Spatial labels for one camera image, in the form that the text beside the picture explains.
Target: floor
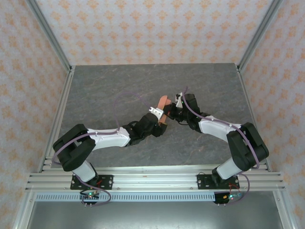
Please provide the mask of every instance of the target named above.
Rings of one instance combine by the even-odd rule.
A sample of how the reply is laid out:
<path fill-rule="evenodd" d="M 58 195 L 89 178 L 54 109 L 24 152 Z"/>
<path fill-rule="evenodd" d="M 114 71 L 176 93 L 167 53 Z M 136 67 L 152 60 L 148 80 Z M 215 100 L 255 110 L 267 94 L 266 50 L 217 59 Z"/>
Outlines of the floor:
<path fill-rule="evenodd" d="M 156 106 L 161 96 L 174 100 L 186 86 L 202 112 L 232 123 L 252 122 L 233 63 L 76 66 L 60 136 L 80 123 L 92 129 L 116 128 L 112 104 L 120 92 L 138 93 Z M 120 98 L 116 112 L 122 126 L 140 120 L 148 111 L 131 95 Z M 163 166 L 219 164 L 231 157 L 226 142 L 170 119 L 167 124 L 159 138 L 96 150 L 88 161 L 95 167 Z"/>
<path fill-rule="evenodd" d="M 251 192 L 238 204 L 219 208 L 213 202 L 112 202 L 96 208 L 36 202 L 33 213 L 28 229 L 283 228 L 272 192 Z"/>

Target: orange patterned wall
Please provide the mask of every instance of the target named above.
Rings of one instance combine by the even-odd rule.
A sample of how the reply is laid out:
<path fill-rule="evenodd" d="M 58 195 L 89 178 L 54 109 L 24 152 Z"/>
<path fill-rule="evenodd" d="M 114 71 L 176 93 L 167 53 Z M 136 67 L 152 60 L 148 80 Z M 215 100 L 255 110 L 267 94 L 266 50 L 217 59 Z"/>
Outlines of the orange patterned wall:
<path fill-rule="evenodd" d="M 38 0 L 72 65 L 239 63 L 272 0 Z"/>
<path fill-rule="evenodd" d="M 66 76 L 25 0 L 0 1 L 0 228 L 36 172 Z"/>
<path fill-rule="evenodd" d="M 305 225 L 305 5 L 284 0 L 243 73 L 272 168 Z"/>

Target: orange object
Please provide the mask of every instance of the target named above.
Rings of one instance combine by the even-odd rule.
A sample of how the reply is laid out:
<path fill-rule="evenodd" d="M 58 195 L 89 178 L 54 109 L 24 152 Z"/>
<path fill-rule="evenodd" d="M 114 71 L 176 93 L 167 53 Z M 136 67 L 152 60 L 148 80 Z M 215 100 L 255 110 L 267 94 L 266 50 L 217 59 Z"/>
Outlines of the orange object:
<path fill-rule="evenodd" d="M 159 100 L 159 103 L 158 103 L 158 108 L 163 110 L 163 108 L 166 106 L 166 105 L 169 105 L 171 104 L 171 100 L 167 99 L 167 95 L 164 95 L 160 98 Z M 165 123 L 165 120 L 166 120 L 166 115 L 162 115 L 162 117 L 160 118 L 159 120 L 159 123 Z"/>

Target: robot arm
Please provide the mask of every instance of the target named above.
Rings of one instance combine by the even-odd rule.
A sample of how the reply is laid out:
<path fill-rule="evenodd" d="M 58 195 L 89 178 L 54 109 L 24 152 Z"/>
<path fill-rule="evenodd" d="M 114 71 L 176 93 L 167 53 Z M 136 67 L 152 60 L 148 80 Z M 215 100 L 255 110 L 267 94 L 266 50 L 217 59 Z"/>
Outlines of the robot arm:
<path fill-rule="evenodd" d="M 172 103 L 164 107 L 164 113 L 170 119 L 176 120 L 179 123 L 186 121 L 191 129 L 199 133 L 213 135 L 229 144 L 232 157 L 212 171 L 212 180 L 216 185 L 256 165 L 249 146 L 246 145 L 240 133 L 232 126 L 240 129 L 247 137 L 258 161 L 262 161 L 269 156 L 269 151 L 253 124 L 245 123 L 241 125 L 229 123 L 228 125 L 227 122 L 218 122 L 218 119 L 210 114 L 200 112 L 193 94 L 186 94 L 185 100 L 193 111 L 207 118 L 207 120 L 201 119 L 190 112 L 182 100 L 182 93 L 176 95 L 176 104 Z"/>
<path fill-rule="evenodd" d="M 58 154 L 63 170 L 72 171 L 82 181 L 95 186 L 99 177 L 93 166 L 86 160 L 92 151 L 112 146 L 132 146 L 149 135 L 159 137 L 165 132 L 167 125 L 158 122 L 163 115 L 163 110 L 151 107 L 149 111 L 140 121 L 133 121 L 118 130 L 87 129 L 83 124 L 74 126 L 53 144 L 53 149 L 57 152 L 69 141 L 83 134 L 88 134 Z"/>

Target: black mounting plate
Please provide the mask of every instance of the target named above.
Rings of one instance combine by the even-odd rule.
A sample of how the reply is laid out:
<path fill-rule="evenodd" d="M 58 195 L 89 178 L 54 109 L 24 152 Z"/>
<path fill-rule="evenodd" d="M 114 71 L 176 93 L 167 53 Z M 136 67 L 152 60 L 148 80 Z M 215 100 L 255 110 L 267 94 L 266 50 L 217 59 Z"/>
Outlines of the black mounting plate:
<path fill-rule="evenodd" d="M 212 181 L 212 174 L 197 175 L 198 189 L 230 189 L 229 184 L 236 185 L 238 188 L 240 187 L 238 177 L 230 177 L 225 182 L 220 183 L 217 187 L 216 184 Z"/>
<path fill-rule="evenodd" d="M 99 179 L 96 182 L 98 187 L 105 190 L 112 190 L 113 175 L 99 175 Z M 76 176 L 72 176 L 71 190 L 89 190 L 88 186 L 83 185 Z"/>

